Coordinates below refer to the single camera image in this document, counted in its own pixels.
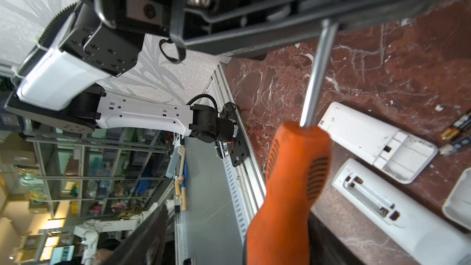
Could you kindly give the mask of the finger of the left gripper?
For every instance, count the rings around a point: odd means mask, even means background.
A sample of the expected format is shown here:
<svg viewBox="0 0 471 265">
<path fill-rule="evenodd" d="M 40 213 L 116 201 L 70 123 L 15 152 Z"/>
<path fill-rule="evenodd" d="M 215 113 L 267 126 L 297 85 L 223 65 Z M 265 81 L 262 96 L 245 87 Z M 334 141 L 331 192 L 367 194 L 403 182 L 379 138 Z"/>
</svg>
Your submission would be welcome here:
<svg viewBox="0 0 471 265">
<path fill-rule="evenodd" d="M 317 38 L 325 19 L 342 32 L 413 17 L 439 0 L 266 0 L 214 14 L 175 0 L 172 39 L 181 49 L 261 56 Z"/>
</svg>

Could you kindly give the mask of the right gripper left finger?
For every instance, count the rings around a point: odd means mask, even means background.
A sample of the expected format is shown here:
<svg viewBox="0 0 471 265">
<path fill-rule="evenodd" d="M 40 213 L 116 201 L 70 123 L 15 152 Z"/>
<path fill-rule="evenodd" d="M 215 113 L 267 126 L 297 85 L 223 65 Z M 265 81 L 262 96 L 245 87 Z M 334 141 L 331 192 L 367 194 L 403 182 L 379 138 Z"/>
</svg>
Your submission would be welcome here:
<svg viewBox="0 0 471 265">
<path fill-rule="evenodd" d="M 160 265 L 162 263 L 168 222 L 166 205 L 157 207 L 125 240 L 104 265 Z"/>
</svg>

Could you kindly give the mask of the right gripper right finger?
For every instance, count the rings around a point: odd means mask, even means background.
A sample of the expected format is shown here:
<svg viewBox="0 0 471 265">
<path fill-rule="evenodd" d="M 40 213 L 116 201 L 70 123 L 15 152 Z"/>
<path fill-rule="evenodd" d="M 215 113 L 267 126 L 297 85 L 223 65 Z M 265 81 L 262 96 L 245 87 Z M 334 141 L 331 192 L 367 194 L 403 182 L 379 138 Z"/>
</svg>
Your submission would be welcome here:
<svg viewBox="0 0 471 265">
<path fill-rule="evenodd" d="M 363 265 L 313 213 L 308 220 L 310 265 Z"/>
</svg>

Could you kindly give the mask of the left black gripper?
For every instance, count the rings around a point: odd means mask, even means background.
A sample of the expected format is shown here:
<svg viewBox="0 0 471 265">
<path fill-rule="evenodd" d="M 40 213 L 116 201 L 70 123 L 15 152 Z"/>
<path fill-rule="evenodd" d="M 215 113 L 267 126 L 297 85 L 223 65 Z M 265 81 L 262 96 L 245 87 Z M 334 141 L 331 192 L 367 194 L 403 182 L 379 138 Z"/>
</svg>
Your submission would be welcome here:
<svg viewBox="0 0 471 265">
<path fill-rule="evenodd" d="M 146 34 L 189 50 L 260 59 L 294 43 L 288 0 L 81 0 L 102 25 L 127 38 Z"/>
</svg>

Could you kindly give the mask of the orange handled screwdriver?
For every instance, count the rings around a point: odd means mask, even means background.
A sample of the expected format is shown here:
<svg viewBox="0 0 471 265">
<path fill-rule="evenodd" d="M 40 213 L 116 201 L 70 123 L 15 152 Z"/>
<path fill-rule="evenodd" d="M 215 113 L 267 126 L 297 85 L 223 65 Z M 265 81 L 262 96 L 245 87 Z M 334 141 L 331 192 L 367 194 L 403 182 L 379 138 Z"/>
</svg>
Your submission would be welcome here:
<svg viewBox="0 0 471 265">
<path fill-rule="evenodd" d="M 310 208 L 326 184 L 331 163 L 331 138 L 315 118 L 338 26 L 323 20 L 301 119 L 284 122 L 275 134 L 266 168 L 266 197 L 246 234 L 248 265 L 310 262 Z"/>
</svg>

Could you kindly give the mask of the long white remote control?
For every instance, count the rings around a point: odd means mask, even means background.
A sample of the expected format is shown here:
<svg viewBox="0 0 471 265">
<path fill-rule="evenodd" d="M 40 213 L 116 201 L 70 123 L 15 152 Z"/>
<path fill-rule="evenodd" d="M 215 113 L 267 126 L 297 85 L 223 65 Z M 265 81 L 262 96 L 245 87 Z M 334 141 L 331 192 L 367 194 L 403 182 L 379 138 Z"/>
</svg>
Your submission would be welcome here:
<svg viewBox="0 0 471 265">
<path fill-rule="evenodd" d="M 419 264 L 470 264 L 469 237 L 356 160 L 332 186 Z"/>
</svg>

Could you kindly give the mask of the short white remote control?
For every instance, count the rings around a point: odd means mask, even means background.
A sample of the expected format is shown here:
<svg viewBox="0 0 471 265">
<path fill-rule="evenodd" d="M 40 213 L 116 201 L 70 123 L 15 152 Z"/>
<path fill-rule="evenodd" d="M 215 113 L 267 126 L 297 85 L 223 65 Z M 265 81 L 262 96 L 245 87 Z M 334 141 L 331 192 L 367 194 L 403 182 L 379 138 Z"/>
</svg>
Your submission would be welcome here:
<svg viewBox="0 0 471 265">
<path fill-rule="evenodd" d="M 404 185 L 438 154 L 433 143 L 338 102 L 329 105 L 318 126 L 334 142 Z"/>
</svg>

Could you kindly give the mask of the short remote white cover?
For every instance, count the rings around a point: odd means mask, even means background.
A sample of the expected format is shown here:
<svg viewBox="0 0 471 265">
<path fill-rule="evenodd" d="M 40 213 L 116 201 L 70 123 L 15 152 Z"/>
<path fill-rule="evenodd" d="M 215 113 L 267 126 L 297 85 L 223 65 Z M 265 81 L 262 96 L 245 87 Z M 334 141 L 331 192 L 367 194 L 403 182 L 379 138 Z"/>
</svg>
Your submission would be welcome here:
<svg viewBox="0 0 471 265">
<path fill-rule="evenodd" d="M 451 193 L 448 195 L 442 212 L 446 218 L 471 230 L 471 169 L 467 168 L 460 175 Z"/>
</svg>

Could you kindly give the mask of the battery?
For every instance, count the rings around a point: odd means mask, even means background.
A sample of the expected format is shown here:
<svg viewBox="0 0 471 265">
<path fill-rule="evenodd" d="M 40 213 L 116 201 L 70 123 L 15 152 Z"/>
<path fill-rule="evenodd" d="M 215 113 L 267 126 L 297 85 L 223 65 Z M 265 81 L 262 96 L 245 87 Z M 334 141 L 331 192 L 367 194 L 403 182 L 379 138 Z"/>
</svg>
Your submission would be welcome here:
<svg viewBox="0 0 471 265">
<path fill-rule="evenodd" d="M 455 153 L 460 152 L 461 150 L 469 147 L 471 145 L 471 135 L 465 135 L 450 144 L 447 144 L 439 148 L 439 153 L 443 156 L 450 156 Z"/>
<path fill-rule="evenodd" d="M 471 111 L 468 110 L 464 115 L 457 119 L 442 134 L 441 139 L 451 141 L 458 137 L 461 133 L 467 131 L 471 127 Z"/>
</svg>

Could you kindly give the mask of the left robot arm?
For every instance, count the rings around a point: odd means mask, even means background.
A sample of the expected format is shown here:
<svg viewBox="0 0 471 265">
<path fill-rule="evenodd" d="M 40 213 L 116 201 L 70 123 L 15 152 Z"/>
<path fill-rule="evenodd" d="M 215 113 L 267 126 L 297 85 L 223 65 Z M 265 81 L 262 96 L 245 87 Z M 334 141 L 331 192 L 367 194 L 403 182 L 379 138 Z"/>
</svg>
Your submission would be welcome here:
<svg viewBox="0 0 471 265">
<path fill-rule="evenodd" d="M 216 106 L 158 105 L 107 92 L 99 82 L 137 65 L 147 34 L 173 44 L 180 64 L 189 50 L 257 59 L 268 51 L 318 38 L 318 57 L 295 141 L 315 141 L 316 105 L 338 31 L 421 12 L 435 0 L 78 0 L 46 27 L 13 78 L 5 109 L 70 133 L 96 128 L 170 131 L 201 141 L 233 141 L 239 126 Z"/>
</svg>

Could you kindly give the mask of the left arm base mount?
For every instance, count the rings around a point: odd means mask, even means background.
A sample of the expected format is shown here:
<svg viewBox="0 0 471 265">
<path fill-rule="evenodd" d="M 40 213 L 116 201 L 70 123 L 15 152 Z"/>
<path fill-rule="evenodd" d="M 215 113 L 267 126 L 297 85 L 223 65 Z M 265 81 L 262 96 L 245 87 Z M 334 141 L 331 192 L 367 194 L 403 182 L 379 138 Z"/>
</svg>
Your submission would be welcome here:
<svg viewBox="0 0 471 265">
<path fill-rule="evenodd" d="M 220 159 L 229 157 L 234 168 L 240 166 L 246 158 L 249 157 L 250 151 L 247 140 L 242 133 L 240 121 L 236 115 L 225 116 L 225 120 L 229 120 L 234 124 L 233 139 L 231 141 L 215 141 L 215 149 Z"/>
</svg>

